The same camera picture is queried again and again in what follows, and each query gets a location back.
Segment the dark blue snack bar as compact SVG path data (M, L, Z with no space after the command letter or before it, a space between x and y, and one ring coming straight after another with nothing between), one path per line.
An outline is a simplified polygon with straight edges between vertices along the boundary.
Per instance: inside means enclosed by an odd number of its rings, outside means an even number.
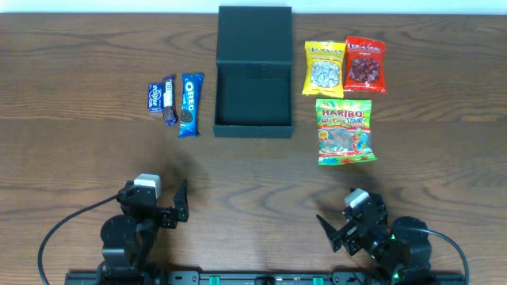
M163 108L162 115L167 126L173 126L177 123L178 117L174 107L174 81L176 75L172 74L162 79L163 84Z

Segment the yellow Hacks candy bag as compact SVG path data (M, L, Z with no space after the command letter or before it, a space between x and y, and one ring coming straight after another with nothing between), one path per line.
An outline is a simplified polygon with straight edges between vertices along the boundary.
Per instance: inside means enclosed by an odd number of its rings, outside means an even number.
M345 43L334 41L306 41L307 72L303 95L324 95L343 98L342 66Z

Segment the blue Oreo cookie pack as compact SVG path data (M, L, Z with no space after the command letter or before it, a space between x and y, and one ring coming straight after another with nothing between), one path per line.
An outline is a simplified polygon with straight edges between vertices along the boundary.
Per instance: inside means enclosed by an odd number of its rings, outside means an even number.
M197 119L203 79L202 73L182 75L182 105L178 134L180 139L198 136Z

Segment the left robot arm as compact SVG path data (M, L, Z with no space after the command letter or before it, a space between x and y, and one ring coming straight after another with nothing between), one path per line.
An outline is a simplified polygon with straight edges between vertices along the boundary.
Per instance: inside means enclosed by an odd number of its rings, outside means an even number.
M101 228L104 262L97 269L97 284L164 284L165 272L148 262L161 228L174 229L189 219L188 181L184 179L172 207L160 207L162 182L158 175L141 174L125 182L115 200L122 213Z

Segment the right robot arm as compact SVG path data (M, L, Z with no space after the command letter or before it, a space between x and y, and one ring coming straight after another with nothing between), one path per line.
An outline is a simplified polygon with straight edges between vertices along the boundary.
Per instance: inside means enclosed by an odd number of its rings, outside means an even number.
M431 280L432 246L425 222L410 216L387 224L387 206L380 194L356 188L344 198L346 224L337 229L321 215L322 226L334 252L344 249L351 257L365 251L378 267L370 284L415 284Z

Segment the Haribo worms gummy bag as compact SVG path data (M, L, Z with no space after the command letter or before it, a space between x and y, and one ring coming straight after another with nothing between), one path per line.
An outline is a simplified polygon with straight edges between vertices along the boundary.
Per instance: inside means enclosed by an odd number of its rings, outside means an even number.
M371 143L370 100L318 99L315 111L320 165L376 160Z

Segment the red Hacks candy bag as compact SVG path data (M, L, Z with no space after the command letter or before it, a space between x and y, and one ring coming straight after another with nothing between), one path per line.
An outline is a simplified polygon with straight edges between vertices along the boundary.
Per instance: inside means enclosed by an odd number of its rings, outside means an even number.
M344 91L385 93L383 57L386 44L379 40L347 36Z

